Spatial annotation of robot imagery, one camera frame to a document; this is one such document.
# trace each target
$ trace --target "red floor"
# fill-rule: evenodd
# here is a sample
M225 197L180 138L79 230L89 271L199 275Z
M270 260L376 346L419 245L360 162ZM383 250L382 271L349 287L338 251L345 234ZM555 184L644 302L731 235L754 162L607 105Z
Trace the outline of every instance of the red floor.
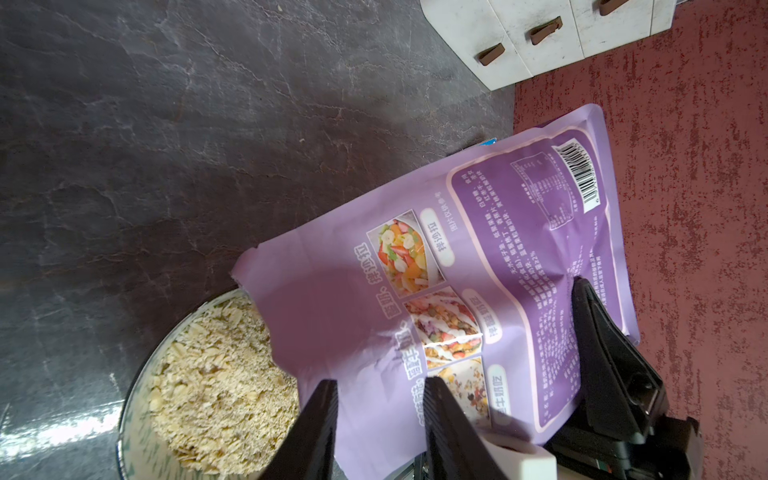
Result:
M643 342L704 478L768 478L768 2L693 0L673 28L517 85L515 131L605 110Z

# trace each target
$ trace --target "oats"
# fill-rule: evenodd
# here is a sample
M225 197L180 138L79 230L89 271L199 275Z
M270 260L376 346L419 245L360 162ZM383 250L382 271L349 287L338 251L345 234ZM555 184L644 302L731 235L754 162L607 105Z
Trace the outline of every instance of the oats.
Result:
M299 414L296 379L271 356L269 330L244 293L199 315L171 343L150 411L182 466L247 475L269 464Z

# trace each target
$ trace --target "dark marble countertop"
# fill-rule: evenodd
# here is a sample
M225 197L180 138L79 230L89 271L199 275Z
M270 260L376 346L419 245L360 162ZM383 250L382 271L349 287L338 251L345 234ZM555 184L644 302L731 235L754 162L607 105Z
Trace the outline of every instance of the dark marble countertop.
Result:
M0 5L0 477L117 478L142 362L237 256L512 129L418 2Z

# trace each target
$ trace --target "drawer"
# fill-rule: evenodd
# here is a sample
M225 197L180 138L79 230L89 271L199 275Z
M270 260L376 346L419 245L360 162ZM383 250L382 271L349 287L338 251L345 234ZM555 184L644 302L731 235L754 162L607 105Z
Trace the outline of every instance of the drawer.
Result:
M677 0L654 0L654 15L650 21L650 34L656 35L660 31L672 27L672 18Z
M628 0L607 15L599 0L571 0L571 7L585 57L650 35L654 0Z
M421 0L424 16L445 43L491 90L531 77L488 0ZM488 65L478 54L497 44L504 53Z
M490 0L498 19L531 75L582 60L576 23L568 0ZM562 27L533 45L530 32L560 17Z

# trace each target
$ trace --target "purple bag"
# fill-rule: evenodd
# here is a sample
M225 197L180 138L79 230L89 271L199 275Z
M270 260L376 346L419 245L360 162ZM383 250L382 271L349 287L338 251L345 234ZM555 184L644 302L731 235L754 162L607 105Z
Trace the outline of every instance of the purple bag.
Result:
M400 177L248 250L232 276L302 406L338 380L336 460L351 480L425 450L426 376L478 429L552 437L580 386L575 276L640 341L594 104Z

